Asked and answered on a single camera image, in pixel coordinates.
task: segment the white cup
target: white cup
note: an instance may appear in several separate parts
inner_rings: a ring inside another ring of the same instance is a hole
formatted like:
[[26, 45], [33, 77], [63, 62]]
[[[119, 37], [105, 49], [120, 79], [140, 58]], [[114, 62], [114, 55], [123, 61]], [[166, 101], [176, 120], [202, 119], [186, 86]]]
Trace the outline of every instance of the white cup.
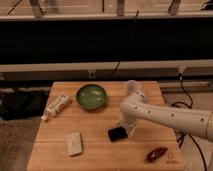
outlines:
[[126, 94], [129, 95], [134, 91], [140, 91], [141, 84], [138, 81], [129, 80], [124, 83], [124, 90], [125, 90]]

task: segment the white soap bar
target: white soap bar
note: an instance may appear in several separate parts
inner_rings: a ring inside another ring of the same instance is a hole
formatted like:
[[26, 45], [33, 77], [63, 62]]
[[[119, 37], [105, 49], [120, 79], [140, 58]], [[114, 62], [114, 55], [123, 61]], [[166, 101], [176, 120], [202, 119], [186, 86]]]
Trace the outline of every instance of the white soap bar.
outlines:
[[75, 156], [82, 153], [81, 134], [74, 132], [66, 136], [67, 149], [69, 156]]

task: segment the chili pepper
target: chili pepper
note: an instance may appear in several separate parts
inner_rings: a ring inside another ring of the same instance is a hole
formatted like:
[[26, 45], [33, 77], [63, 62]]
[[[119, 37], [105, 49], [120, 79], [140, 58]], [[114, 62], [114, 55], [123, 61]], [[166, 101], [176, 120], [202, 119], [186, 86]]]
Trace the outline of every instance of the chili pepper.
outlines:
[[154, 150], [152, 150], [150, 153], [147, 154], [145, 161], [154, 162], [155, 160], [163, 156], [167, 150], [168, 150], [167, 147], [155, 148]]

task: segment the green bowl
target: green bowl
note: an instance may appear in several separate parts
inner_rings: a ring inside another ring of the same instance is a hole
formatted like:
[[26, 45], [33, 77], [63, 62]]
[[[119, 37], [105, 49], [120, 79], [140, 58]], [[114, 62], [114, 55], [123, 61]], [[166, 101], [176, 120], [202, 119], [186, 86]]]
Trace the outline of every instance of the green bowl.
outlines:
[[76, 94], [78, 104], [86, 110], [95, 110], [106, 102], [106, 91], [99, 85], [87, 84]]

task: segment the wooden cutting board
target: wooden cutting board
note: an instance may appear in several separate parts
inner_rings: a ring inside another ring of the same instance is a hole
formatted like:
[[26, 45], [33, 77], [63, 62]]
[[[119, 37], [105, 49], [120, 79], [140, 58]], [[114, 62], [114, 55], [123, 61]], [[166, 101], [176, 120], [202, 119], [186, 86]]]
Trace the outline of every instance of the wooden cutting board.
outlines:
[[[88, 112], [81, 109], [75, 95], [88, 83], [101, 85], [107, 92], [104, 107]], [[61, 93], [71, 96], [72, 102], [56, 118], [41, 122], [27, 170], [30, 171], [181, 171], [183, 160], [172, 129], [140, 120], [132, 138], [111, 143], [107, 131], [120, 114], [119, 105], [126, 94], [124, 82], [55, 82], [48, 103]], [[164, 105], [157, 82], [141, 82], [147, 103]], [[69, 157], [66, 134], [79, 131], [83, 154]], [[156, 147], [168, 147], [166, 154], [154, 163], [146, 163], [147, 153]]]

